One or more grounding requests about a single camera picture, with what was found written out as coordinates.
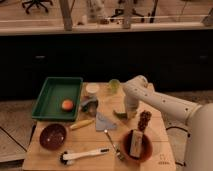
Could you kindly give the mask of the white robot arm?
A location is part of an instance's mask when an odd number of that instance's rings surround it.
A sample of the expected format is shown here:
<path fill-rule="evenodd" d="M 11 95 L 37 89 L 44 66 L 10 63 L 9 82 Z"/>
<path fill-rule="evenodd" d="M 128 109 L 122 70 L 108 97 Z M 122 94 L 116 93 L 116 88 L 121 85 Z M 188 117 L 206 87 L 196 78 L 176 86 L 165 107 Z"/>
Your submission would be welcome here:
<path fill-rule="evenodd" d="M 188 127 L 183 171 L 213 171 L 213 103 L 201 105 L 148 88 L 148 80 L 138 75 L 123 86 L 127 113 L 137 110 L 142 101 Z"/>

